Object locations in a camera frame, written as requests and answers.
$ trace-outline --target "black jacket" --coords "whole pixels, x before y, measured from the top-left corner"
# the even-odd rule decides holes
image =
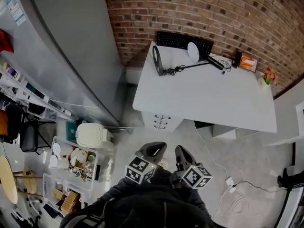
[[[172,190],[164,185],[138,185],[127,178],[92,205],[62,220],[71,228],[74,218],[101,217],[105,228],[216,228],[196,190]]]

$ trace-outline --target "refrigerator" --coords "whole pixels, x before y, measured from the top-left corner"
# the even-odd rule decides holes
[[[118,126],[125,70],[105,0],[0,0],[0,52],[39,92],[74,116]]]

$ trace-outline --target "white desk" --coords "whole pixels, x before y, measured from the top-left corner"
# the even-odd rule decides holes
[[[133,108],[142,111],[146,127],[172,132],[183,119],[190,119],[233,127],[230,130],[276,133],[271,90],[262,90],[254,73],[232,68],[230,73],[222,75],[213,65],[203,65],[174,76],[159,77],[152,56],[154,45],[154,42],[150,45],[133,102]],[[164,68],[194,64],[186,50],[158,49]],[[214,59],[227,60],[221,56]],[[155,127],[161,117],[170,117],[172,124],[163,120],[167,124]]]

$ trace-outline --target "red object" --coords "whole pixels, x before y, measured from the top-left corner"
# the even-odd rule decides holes
[[[2,51],[14,53],[13,47],[11,46],[6,33],[0,29],[0,52]]]

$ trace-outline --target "black chair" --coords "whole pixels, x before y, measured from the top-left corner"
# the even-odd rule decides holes
[[[37,152],[38,148],[51,148],[38,129],[40,125],[54,124],[55,122],[30,120],[28,114],[22,109],[23,105],[17,104],[2,92],[0,92],[0,99],[9,102],[5,108],[8,116],[8,136],[4,136],[5,142],[12,144],[17,139],[18,134],[20,134],[20,148],[23,152],[36,152],[39,155]],[[38,136],[46,143],[46,146],[38,146]]]
[[[51,145],[39,132],[39,126],[43,124],[54,124],[55,122],[40,122],[38,120],[30,120],[22,125],[20,131],[20,149],[22,152],[37,152],[38,148],[51,148]],[[45,142],[46,146],[38,146],[38,136]]]

